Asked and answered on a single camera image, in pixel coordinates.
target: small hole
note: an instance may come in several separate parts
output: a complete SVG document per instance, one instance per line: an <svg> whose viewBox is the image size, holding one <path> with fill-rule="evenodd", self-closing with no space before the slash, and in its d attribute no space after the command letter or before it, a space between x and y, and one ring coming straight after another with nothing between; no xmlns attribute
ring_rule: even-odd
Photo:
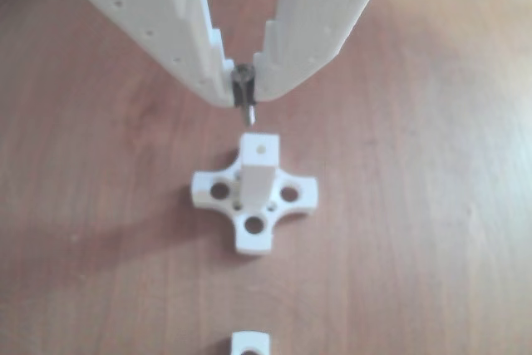
<svg viewBox="0 0 532 355"><path fill-rule="evenodd" d="M283 200L289 203L293 203L295 200L298 199L299 193L293 187L285 187L281 190L281 197L283 198Z"/></svg>
<svg viewBox="0 0 532 355"><path fill-rule="evenodd" d="M227 199L229 187L225 183L217 183L210 188L210 195L217 200Z"/></svg>
<svg viewBox="0 0 532 355"><path fill-rule="evenodd" d="M264 222L260 218L252 216L246 219L244 227L246 228L248 233L259 234L264 230Z"/></svg>

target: wood grain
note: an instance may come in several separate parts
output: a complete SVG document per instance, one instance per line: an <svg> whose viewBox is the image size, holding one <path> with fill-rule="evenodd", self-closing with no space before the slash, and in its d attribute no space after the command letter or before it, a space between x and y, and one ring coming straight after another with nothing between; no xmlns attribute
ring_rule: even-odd
<svg viewBox="0 0 532 355"><path fill-rule="evenodd" d="M210 0L250 61L276 0ZM372 0L259 106L310 218L239 257L194 170L244 131L86 0L0 0L0 353L532 353L532 0Z"/></svg>

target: white plastic block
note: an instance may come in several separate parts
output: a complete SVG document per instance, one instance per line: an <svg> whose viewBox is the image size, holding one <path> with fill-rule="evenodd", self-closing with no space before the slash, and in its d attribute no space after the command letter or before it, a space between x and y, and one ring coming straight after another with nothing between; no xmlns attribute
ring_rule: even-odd
<svg viewBox="0 0 532 355"><path fill-rule="evenodd" d="M329 63L369 0L278 0L255 53L255 99L270 101Z"/></svg>
<svg viewBox="0 0 532 355"><path fill-rule="evenodd" d="M240 139L240 150L240 201L259 207L268 202L279 167L279 136L244 133Z"/></svg>
<svg viewBox="0 0 532 355"><path fill-rule="evenodd" d="M292 213L311 214L318 206L316 178L287 174L278 164L277 135L245 133L239 156L229 168L194 173L190 191L195 207L217 210L233 221L235 247L241 254L269 253L279 219ZM228 193L216 198L212 190L220 184ZM283 196L286 191L296 198ZM261 229L252 231L251 222Z"/></svg>
<svg viewBox="0 0 532 355"><path fill-rule="evenodd" d="M231 355L242 355L246 351L257 355L269 355L270 340L267 333L235 332L231 337Z"/></svg>

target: metal screw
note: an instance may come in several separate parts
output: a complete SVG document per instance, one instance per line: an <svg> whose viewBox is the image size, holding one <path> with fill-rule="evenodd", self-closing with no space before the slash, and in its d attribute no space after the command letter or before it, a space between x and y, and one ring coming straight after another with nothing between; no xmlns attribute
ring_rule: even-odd
<svg viewBox="0 0 532 355"><path fill-rule="evenodd" d="M244 124L255 123L255 68L253 64L238 64L231 72L234 106L240 107Z"/></svg>

